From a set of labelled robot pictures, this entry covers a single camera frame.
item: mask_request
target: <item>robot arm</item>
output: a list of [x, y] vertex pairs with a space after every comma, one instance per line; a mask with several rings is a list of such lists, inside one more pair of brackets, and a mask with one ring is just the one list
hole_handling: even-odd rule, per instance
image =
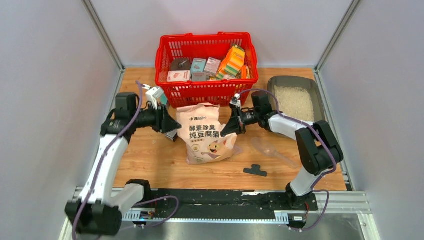
[[138, 95], [133, 92], [117, 94], [115, 109], [110, 112], [106, 121], [101, 125], [100, 145], [88, 181], [77, 202], [69, 201], [65, 207], [66, 215], [74, 223], [80, 206], [90, 195], [92, 182], [97, 175], [94, 190], [91, 192], [77, 225], [76, 231], [78, 233], [116, 235], [121, 227], [122, 215], [141, 200], [150, 200], [149, 182], [138, 179], [127, 182], [123, 191], [112, 197], [112, 187], [119, 164], [136, 129], [151, 127], [157, 133], [166, 134], [181, 128], [181, 125], [169, 115], [166, 106], [158, 104], [156, 101], [158, 90], [162, 89], [158, 87], [150, 88], [149, 86], [147, 88], [149, 89], [146, 93], [147, 100], [151, 104], [140, 110], [135, 122], [122, 137], [114, 142], [98, 170], [105, 148], [135, 116], [138, 110]]
[[[317, 146], [316, 137], [309, 128], [296, 121], [283, 118], [272, 109], [269, 97], [265, 92], [256, 91], [252, 93], [251, 97], [253, 108], [245, 111], [240, 109], [240, 100], [237, 97], [231, 100], [231, 117], [222, 130], [221, 136], [232, 133], [244, 134], [246, 126], [258, 123], [261, 128], [273, 133], [283, 134], [297, 141], [302, 168], [297, 177], [287, 185], [286, 196], [289, 207], [299, 208], [304, 204], [305, 197], [312, 192], [315, 184], [321, 179], [322, 174], [333, 167], [333, 162], [323, 146]], [[318, 132], [336, 163], [341, 162], [343, 152], [328, 122], [306, 123]]]

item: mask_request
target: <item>plastic scoop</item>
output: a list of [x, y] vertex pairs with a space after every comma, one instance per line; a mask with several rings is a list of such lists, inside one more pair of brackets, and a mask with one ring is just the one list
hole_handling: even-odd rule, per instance
[[299, 165], [296, 162], [292, 161], [290, 158], [279, 153], [277, 149], [274, 147], [274, 145], [272, 145], [268, 141], [263, 140], [259, 137], [254, 137], [252, 138], [251, 143], [263, 155], [283, 160], [283, 162], [285, 162], [292, 169], [299, 167]]

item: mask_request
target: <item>wooden floor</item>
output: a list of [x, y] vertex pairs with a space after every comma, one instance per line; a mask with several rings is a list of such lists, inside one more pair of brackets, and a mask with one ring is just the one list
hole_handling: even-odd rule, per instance
[[[267, 89], [268, 80], [274, 76], [299, 76], [314, 79], [310, 68], [260, 68], [259, 81], [254, 88]], [[154, 68], [127, 68], [120, 88], [121, 92], [138, 93], [135, 83], [155, 85]], [[249, 97], [246, 107], [252, 107]], [[170, 109], [175, 118], [175, 109]], [[220, 109], [222, 124], [230, 118], [230, 108]], [[291, 169], [276, 158], [262, 155], [252, 147], [253, 137], [264, 138], [272, 143], [280, 153], [296, 161], [301, 166], [297, 144], [294, 140], [277, 136], [260, 128], [257, 124], [247, 127], [247, 133], [237, 137], [236, 145], [243, 153], [229, 160], [200, 165], [186, 163], [187, 148], [180, 138], [174, 143], [151, 128], [138, 129], [124, 154], [115, 178], [115, 187], [123, 187], [130, 179], [148, 180], [152, 188], [169, 189], [227, 189], [227, 190], [284, 190], [297, 175], [298, 169]], [[243, 172], [244, 168], [259, 164], [267, 177]], [[327, 175], [316, 189], [345, 191], [346, 186], [340, 167]]]

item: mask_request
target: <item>red plastic shopping basket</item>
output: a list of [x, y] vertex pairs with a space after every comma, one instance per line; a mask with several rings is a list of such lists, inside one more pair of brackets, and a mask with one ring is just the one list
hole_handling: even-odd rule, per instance
[[[178, 58], [223, 60], [232, 44], [242, 47], [246, 53], [244, 64], [249, 67], [250, 79], [217, 81], [177, 81], [167, 82], [168, 72], [173, 60]], [[156, 85], [161, 87], [173, 108], [199, 103], [228, 106], [234, 94], [251, 89], [258, 81], [258, 60], [252, 39], [247, 32], [218, 32], [213, 35], [165, 35], [160, 38], [156, 54]], [[244, 104], [248, 93], [241, 96]]]

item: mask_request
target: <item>white wall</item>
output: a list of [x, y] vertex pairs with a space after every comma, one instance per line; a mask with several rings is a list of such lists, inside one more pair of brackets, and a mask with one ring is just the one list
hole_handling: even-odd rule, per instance
[[0, 239], [57, 240], [119, 71], [80, 0], [0, 3]]
[[352, 0], [92, 0], [123, 63], [154, 66], [160, 37], [249, 32], [260, 66], [315, 66]]
[[383, 240], [424, 235], [424, 2], [364, 0], [322, 70]]

